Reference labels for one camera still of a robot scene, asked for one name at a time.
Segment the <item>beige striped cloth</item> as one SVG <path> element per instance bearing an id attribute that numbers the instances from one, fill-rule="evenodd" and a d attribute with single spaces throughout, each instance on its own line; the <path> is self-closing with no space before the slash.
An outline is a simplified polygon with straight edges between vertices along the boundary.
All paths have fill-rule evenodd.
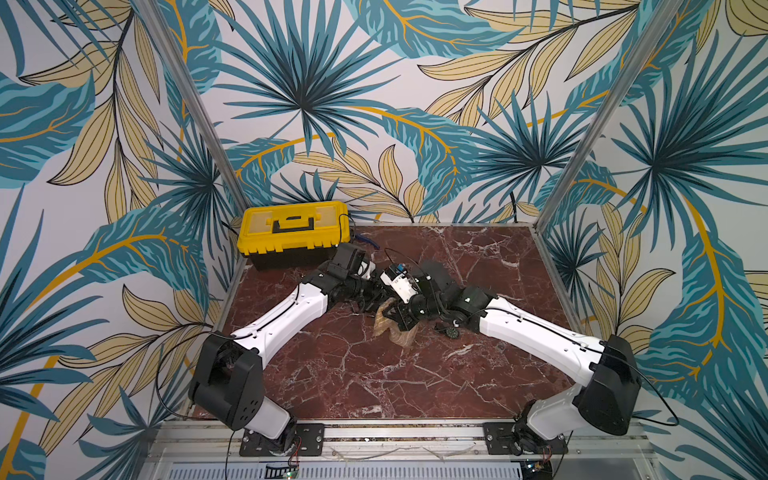
<path id="1" fill-rule="evenodd" d="M 397 322 L 388 314 L 384 313 L 386 308 L 394 305 L 395 303 L 395 298 L 389 298 L 378 307 L 375 314 L 372 335 L 374 337 L 379 337 L 380 335 L 387 333 L 389 335 L 389 340 L 392 343 L 405 350 L 409 350 L 413 346 L 415 338 L 419 333 L 420 325 L 417 324 L 412 329 L 407 331 L 401 330 Z"/>

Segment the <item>small olive watch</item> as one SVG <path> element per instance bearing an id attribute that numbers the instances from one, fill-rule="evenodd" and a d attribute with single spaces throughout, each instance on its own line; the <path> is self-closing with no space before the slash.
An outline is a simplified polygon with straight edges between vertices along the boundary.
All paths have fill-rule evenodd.
<path id="1" fill-rule="evenodd" d="M 438 334 L 452 340 L 458 339 L 460 337 L 460 331 L 457 327 L 448 326 L 445 324 L 436 324 L 434 329 Z"/>

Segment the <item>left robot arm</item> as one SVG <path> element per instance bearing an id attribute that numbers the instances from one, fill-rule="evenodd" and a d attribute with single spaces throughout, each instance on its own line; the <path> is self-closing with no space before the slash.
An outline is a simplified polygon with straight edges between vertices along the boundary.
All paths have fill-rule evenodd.
<path id="1" fill-rule="evenodd" d="M 396 267 L 376 266 L 367 252 L 343 243 L 334 257 L 307 274 L 284 300 L 228 336 L 203 342 L 190 400 L 233 431 L 262 436 L 280 452 L 296 436 L 296 419 L 265 393 L 264 370 L 297 333 L 340 303 L 376 309 L 393 295 Z"/>

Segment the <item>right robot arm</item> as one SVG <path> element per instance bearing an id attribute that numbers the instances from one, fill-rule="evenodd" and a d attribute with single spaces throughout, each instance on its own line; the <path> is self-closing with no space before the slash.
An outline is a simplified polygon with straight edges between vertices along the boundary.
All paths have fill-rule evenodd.
<path id="1" fill-rule="evenodd" d="M 516 422 L 523 433 L 540 440 L 585 426 L 614 436 L 627 433 L 642 380 L 627 340 L 558 326 L 488 289 L 459 285 L 437 262 L 416 273 L 402 264 L 389 266 L 379 279 L 393 294 L 395 317 L 405 329 L 443 320 L 524 350 L 572 380 L 569 389 L 526 408 Z"/>

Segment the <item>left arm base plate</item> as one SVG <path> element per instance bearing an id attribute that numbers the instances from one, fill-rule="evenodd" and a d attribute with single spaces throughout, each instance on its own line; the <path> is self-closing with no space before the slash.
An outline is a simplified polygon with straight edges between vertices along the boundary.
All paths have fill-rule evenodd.
<path id="1" fill-rule="evenodd" d="M 241 457 L 277 458 L 297 454 L 299 458 L 322 455 L 325 440 L 323 423 L 290 422 L 276 439 L 256 431 L 245 430 L 239 455 Z"/>

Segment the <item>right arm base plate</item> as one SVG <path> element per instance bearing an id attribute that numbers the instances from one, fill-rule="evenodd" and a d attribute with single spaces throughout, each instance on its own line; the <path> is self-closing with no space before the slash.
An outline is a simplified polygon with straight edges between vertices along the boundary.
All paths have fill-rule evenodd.
<path id="1" fill-rule="evenodd" d="M 563 434 L 545 440 L 523 423 L 486 422 L 482 424 L 482 430 L 489 455 L 541 455 L 548 458 L 568 452 Z"/>

